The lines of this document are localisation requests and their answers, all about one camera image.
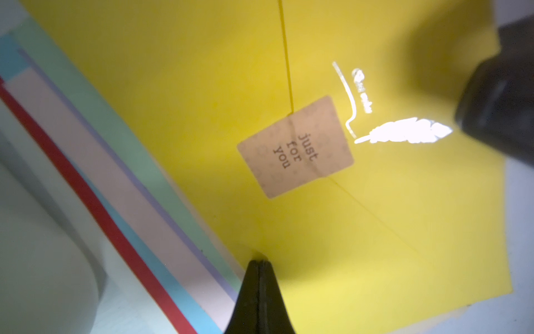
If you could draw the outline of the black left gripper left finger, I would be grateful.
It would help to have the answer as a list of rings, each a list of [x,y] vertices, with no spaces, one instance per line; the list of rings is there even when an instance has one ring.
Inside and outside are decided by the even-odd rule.
[[[225,334],[258,333],[259,262],[248,264],[232,317]]]

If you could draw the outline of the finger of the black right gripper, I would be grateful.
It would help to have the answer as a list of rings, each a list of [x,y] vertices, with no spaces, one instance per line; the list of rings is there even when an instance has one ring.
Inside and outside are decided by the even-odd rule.
[[[501,50],[475,69],[455,120],[472,138],[533,165],[533,17],[498,33]]]

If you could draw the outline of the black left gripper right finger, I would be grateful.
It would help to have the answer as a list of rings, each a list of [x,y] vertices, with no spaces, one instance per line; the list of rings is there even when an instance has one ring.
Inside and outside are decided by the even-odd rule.
[[[296,333],[273,266],[268,261],[259,263],[258,333]]]

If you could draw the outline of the yellow envelope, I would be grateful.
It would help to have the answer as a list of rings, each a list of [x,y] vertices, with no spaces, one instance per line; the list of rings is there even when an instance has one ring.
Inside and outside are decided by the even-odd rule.
[[[299,333],[512,291],[503,157],[453,114],[489,1],[25,1]]]

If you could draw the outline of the white plastic storage box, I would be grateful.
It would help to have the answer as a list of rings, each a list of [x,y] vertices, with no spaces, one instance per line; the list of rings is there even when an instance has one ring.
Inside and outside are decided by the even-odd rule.
[[[1,107],[1,332],[151,333],[150,298],[74,189]]]

